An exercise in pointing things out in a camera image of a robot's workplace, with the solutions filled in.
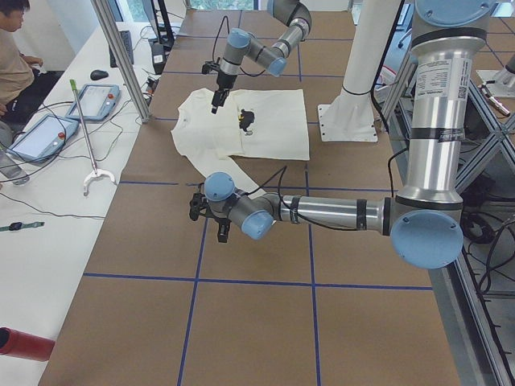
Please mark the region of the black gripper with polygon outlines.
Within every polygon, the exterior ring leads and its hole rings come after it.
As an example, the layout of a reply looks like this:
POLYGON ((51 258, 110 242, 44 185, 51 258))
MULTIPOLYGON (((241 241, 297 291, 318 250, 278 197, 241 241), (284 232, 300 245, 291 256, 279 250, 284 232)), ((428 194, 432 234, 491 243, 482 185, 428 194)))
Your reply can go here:
POLYGON ((217 110, 225 105, 230 90, 234 87, 234 75, 220 71, 216 78, 216 84, 218 85, 218 90, 213 93, 212 97, 211 112, 213 114, 216 114, 217 110))
POLYGON ((207 201, 204 202, 205 213, 203 217, 207 219, 214 219, 218 224, 217 240, 219 243, 227 243, 229 239, 230 226, 232 221, 226 216, 215 214, 210 208, 207 201))

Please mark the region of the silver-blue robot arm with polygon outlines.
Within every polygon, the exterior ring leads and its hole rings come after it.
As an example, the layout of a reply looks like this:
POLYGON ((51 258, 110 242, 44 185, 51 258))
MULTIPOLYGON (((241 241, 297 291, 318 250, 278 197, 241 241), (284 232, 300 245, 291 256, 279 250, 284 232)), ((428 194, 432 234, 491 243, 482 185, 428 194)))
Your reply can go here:
POLYGON ((269 193, 253 199, 223 172, 209 175, 202 203, 226 241, 231 225, 258 240, 274 221, 338 231, 375 230, 397 255, 422 269, 439 269, 460 254, 463 201, 455 189, 472 57, 484 45, 489 1, 418 1, 412 50, 417 80, 406 148, 406 181, 380 201, 269 193))
POLYGON ((300 42, 311 32, 310 11, 300 1, 269 1, 267 11, 286 26, 286 31, 270 47, 263 44, 248 31, 240 28, 230 30, 221 58, 204 63, 202 73, 217 73, 218 89, 212 97, 212 113, 225 104, 233 89, 245 57, 260 65, 272 76, 282 75, 287 58, 300 42))

